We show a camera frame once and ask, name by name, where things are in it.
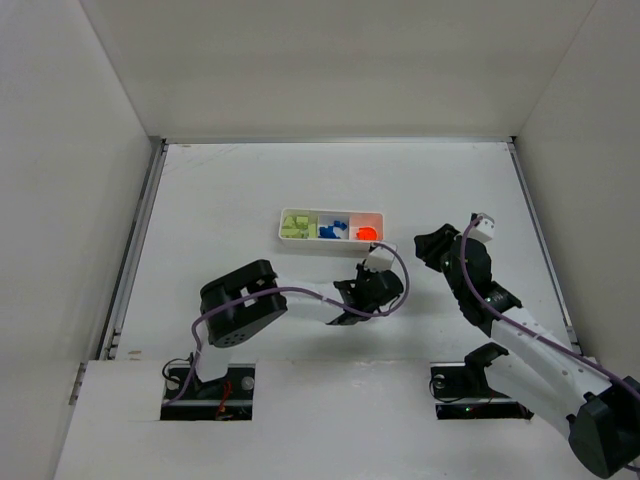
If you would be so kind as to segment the orange funnel lego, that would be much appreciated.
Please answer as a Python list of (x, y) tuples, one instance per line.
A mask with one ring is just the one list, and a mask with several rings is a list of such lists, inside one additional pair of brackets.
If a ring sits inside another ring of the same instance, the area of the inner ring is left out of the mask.
[(359, 241), (377, 241), (378, 240), (378, 232), (374, 227), (371, 226), (362, 226), (359, 227), (356, 231), (356, 239)]

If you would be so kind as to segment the blue curved lego piece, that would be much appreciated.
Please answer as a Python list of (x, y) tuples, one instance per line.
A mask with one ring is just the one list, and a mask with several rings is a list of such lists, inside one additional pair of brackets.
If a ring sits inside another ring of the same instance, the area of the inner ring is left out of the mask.
[(323, 239), (340, 239), (346, 225), (335, 226), (333, 223), (318, 227), (318, 237)]

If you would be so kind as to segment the small green square lego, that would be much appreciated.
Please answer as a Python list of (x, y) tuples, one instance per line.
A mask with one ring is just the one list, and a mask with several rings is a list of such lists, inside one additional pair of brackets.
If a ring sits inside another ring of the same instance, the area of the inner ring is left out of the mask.
[(295, 217), (295, 225), (298, 229), (307, 229), (309, 225), (309, 217), (308, 216), (296, 216)]

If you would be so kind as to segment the large green rectangular lego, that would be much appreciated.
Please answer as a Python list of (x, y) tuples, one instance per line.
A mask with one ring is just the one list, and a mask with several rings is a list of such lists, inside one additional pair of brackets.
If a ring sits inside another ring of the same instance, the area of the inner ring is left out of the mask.
[(280, 230), (280, 236), (285, 239), (306, 239), (308, 235), (306, 228), (285, 227)]

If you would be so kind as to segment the green sloped lego piece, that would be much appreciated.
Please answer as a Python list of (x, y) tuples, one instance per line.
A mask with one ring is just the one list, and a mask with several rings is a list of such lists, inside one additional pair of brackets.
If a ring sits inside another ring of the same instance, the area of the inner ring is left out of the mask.
[(296, 221), (295, 221), (294, 217), (293, 216), (287, 216), (284, 219), (283, 223), (282, 223), (282, 227), (285, 228), (285, 229), (296, 228), (297, 225), (296, 225)]

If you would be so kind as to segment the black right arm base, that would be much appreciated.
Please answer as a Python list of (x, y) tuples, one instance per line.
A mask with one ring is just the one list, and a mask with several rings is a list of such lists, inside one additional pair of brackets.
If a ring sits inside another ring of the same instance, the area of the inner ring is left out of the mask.
[(485, 370), (508, 351), (496, 343), (485, 344), (462, 362), (430, 364), (429, 392), (438, 420), (526, 420), (534, 413), (501, 392), (493, 390)]

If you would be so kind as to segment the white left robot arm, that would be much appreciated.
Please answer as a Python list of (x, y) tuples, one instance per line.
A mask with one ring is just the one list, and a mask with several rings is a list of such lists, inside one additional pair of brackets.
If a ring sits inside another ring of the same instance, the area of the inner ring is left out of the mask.
[(260, 259), (205, 284), (200, 317), (192, 325), (196, 349), (192, 368), (203, 383), (227, 375), (224, 349), (252, 339), (286, 313), (328, 326), (353, 326), (389, 316), (406, 301), (410, 277), (392, 270), (393, 259), (368, 256), (356, 264), (351, 280), (313, 284), (278, 278), (272, 264)]

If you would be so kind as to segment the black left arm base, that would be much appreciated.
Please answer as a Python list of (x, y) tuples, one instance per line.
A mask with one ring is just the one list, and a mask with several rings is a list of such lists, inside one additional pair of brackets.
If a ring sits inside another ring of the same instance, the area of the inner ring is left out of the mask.
[(254, 364), (231, 364), (221, 379), (191, 381), (174, 401), (189, 373), (189, 366), (176, 363), (164, 368), (165, 391), (161, 421), (251, 421), (255, 388)]

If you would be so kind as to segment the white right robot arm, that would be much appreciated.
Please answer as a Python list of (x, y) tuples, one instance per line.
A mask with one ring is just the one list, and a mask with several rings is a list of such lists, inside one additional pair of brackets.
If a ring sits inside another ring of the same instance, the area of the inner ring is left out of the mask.
[(475, 216), (463, 232), (445, 224), (414, 239), (425, 266), (444, 275), (463, 317), (489, 338), (458, 365), (434, 364), (440, 403), (508, 397), (565, 438), (578, 461), (608, 479), (639, 458), (639, 383), (560, 344), (496, 282), (486, 245), (492, 220)]

